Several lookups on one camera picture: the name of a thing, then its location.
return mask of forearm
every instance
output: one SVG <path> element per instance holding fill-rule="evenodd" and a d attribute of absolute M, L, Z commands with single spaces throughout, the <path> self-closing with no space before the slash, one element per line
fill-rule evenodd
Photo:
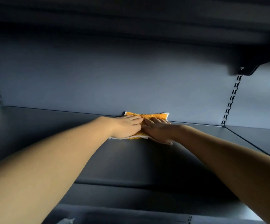
<path fill-rule="evenodd" d="M 270 223 L 270 156 L 188 126 L 175 126 L 171 135 Z"/>
<path fill-rule="evenodd" d="M 111 136 L 103 124 L 98 118 L 0 162 L 0 223 L 41 223 Z"/>

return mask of person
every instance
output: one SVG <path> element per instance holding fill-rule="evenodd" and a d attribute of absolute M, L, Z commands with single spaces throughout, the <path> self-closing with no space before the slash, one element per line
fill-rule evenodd
<path fill-rule="evenodd" d="M 97 119 L 63 131 L 0 162 L 0 223 L 39 224 L 65 195 L 95 151 L 109 138 L 141 129 L 143 118 Z M 186 125 L 145 119 L 142 128 L 160 142 L 176 141 L 270 224 L 270 156 Z"/>

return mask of black bracket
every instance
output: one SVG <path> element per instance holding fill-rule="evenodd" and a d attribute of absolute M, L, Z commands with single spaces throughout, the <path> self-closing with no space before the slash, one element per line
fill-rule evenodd
<path fill-rule="evenodd" d="M 261 65 L 270 62 L 270 44 L 247 46 L 241 49 L 241 69 L 239 74 L 252 75 Z"/>

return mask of cloth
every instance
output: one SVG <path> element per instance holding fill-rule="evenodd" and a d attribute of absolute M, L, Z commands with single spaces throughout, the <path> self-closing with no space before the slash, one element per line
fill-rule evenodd
<path fill-rule="evenodd" d="M 163 113 L 158 113 L 158 114 L 137 114 L 137 113 L 133 113 L 133 112 L 125 112 L 124 116 L 141 116 L 145 119 L 151 119 L 153 117 L 156 117 L 158 119 L 163 119 L 165 121 L 167 121 L 169 112 L 163 112 Z M 140 125 L 146 125 L 145 121 L 141 122 Z M 130 136 L 130 137 L 126 137 L 126 138 L 113 138 L 112 139 L 151 139 L 155 142 L 161 143 L 159 141 L 157 141 L 156 139 L 154 139 L 153 137 L 149 136 L 143 129 L 141 129 L 140 131 L 138 131 L 136 134 Z M 166 145 L 172 145 L 172 143 L 161 143 L 161 144 L 166 144 Z"/>

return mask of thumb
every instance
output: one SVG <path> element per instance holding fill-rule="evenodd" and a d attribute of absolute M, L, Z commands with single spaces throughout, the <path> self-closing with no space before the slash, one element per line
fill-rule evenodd
<path fill-rule="evenodd" d="M 150 126 L 142 125 L 141 128 L 148 134 L 152 132 L 152 128 Z"/>

